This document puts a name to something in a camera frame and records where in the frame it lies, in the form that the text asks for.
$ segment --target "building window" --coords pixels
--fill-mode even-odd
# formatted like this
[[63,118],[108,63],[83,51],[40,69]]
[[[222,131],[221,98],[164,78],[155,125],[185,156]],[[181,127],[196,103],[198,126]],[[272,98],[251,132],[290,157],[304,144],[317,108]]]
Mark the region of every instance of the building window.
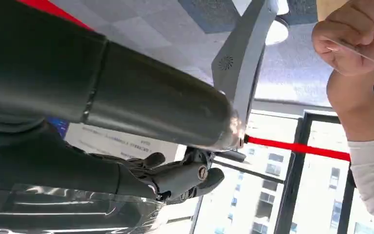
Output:
[[252,234],[267,234],[267,226],[260,223],[253,223]]
[[273,160],[276,162],[283,162],[284,157],[277,154],[269,154],[269,160]]
[[340,169],[339,168],[332,168],[332,173],[330,175],[330,183],[329,188],[336,189],[337,185],[339,184],[339,176],[340,176]]
[[257,218],[267,218],[267,221],[269,221],[272,209],[273,204],[260,200],[255,216]]
[[278,165],[273,165],[268,163],[266,167],[266,173],[272,174],[275,176],[280,176],[281,168]]
[[244,172],[239,172],[239,180],[243,180]]
[[224,228],[216,228],[214,231],[215,234],[224,234]]
[[342,211],[342,202],[335,201],[333,205],[332,220],[330,221],[330,228],[337,229],[339,226],[340,212]]
[[296,234],[298,232],[297,223],[292,223],[292,226],[290,226],[290,231],[291,231],[292,234]]
[[363,224],[360,224],[360,223],[355,224],[354,234],[367,234],[367,233],[374,234],[374,229],[370,228],[370,227],[367,227],[367,226],[365,226]]
[[231,206],[236,206],[237,205],[237,198],[233,198],[232,200],[231,200]]
[[278,184],[276,182],[269,181],[269,180],[264,180],[263,181],[263,188],[265,188],[265,189],[276,191],[277,186],[278,186]]
[[260,193],[260,200],[273,204],[275,202],[275,196],[262,192]]
[[254,155],[254,149],[249,149],[249,152],[248,152],[249,155]]

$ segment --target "speaker grille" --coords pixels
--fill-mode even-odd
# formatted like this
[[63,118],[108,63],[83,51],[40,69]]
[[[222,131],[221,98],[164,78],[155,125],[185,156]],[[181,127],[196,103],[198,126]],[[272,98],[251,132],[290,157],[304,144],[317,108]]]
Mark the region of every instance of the speaker grille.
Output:
[[233,66],[233,64],[233,57],[230,55],[226,55],[219,61],[219,69],[222,71],[229,70]]

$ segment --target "red stripe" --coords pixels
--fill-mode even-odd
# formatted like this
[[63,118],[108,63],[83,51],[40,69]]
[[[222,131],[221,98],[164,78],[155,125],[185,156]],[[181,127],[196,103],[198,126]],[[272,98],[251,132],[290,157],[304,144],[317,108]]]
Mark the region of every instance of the red stripe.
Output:
[[77,20],[75,17],[71,16],[70,14],[66,13],[61,8],[57,7],[55,4],[51,3],[48,0],[18,0],[28,6],[31,6],[33,8],[36,8],[38,10],[47,12],[49,14],[52,14],[54,16],[58,16],[60,18],[69,20],[73,23],[76,23],[79,26],[82,26],[84,28],[92,30],[90,27],[85,25],[83,22]]
[[320,156],[325,156],[325,157],[341,159],[345,161],[351,161],[351,157],[348,153],[334,151],[334,150],[326,150],[326,149],[316,148],[316,147],[302,145],[298,143],[286,143],[286,142],[266,140],[266,139],[251,137],[251,136],[249,136],[248,142],[253,143],[253,144],[258,144],[258,145],[292,150],[292,151],[300,152],[300,153],[320,155]]

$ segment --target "human hand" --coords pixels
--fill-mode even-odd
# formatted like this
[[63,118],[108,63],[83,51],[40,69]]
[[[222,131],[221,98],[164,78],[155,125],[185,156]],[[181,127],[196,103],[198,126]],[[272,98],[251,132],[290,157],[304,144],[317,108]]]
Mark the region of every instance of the human hand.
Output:
[[319,22],[312,33],[315,51],[344,76],[374,70],[374,62],[333,41],[341,41],[374,58],[374,0],[351,0]]

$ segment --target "plastic wrap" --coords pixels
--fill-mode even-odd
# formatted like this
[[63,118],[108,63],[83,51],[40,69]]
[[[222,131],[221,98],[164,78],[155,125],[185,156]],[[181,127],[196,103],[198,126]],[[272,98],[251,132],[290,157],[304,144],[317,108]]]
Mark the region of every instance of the plastic wrap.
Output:
[[144,234],[167,220],[155,200],[34,185],[0,184],[0,234]]

